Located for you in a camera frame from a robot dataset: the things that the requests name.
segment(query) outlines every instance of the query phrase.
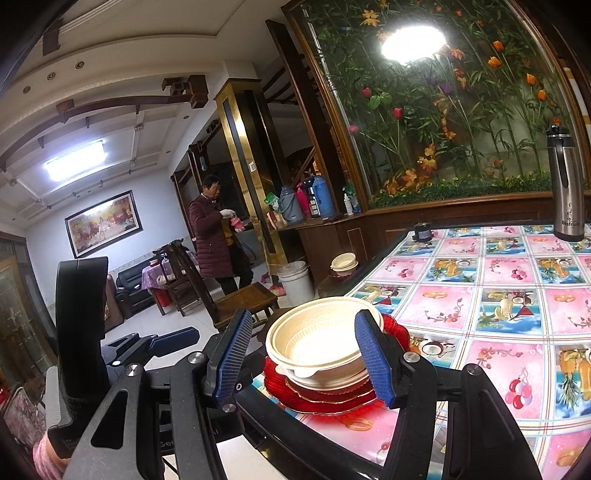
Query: stacked bowls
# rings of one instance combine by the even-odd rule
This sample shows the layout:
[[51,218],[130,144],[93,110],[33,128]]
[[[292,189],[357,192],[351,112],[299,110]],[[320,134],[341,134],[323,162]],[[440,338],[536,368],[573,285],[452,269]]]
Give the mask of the stacked bowls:
[[363,309],[384,328],[379,311],[361,299],[331,297],[304,303],[271,326],[267,354],[280,373],[300,387],[328,394],[358,388],[369,378],[355,339],[355,315]]
[[357,261],[355,254],[347,253],[335,257],[330,264],[330,269],[338,277],[347,277],[355,272],[357,265],[359,265],[359,262]]

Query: black leather sofa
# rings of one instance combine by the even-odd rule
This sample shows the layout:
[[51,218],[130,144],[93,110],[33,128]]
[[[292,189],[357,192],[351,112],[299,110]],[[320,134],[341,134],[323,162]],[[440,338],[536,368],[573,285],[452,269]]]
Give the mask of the black leather sofa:
[[117,303],[125,320],[154,304],[148,290],[142,290],[142,270],[153,258],[119,272],[117,277]]

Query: purple tablecloth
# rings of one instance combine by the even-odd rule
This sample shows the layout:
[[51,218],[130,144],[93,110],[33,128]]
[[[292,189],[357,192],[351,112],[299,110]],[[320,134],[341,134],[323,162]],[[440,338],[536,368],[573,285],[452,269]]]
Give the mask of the purple tablecloth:
[[[193,263],[197,265],[197,257],[193,252],[189,252],[189,257],[191,258]],[[163,262],[163,267],[167,275],[173,274],[173,269],[170,268],[170,263],[168,260],[165,260]],[[158,277],[161,277],[163,275],[164,274],[162,272],[162,267],[160,267],[160,264],[156,264],[153,267],[145,267],[142,270],[142,288],[144,290],[148,288],[162,288],[160,285],[158,285]]]

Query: white bottle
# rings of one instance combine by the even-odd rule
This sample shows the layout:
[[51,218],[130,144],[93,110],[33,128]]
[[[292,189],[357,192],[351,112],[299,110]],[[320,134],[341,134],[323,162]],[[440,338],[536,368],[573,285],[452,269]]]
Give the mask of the white bottle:
[[351,199],[349,195],[345,193],[345,208],[347,209],[347,215],[353,215],[353,204],[351,204]]

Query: picture frame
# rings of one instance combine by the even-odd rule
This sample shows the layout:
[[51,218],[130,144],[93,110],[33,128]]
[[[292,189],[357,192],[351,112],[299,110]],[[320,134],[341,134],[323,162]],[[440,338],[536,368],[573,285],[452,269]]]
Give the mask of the picture frame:
[[143,230],[131,190],[65,219],[74,258],[83,258]]

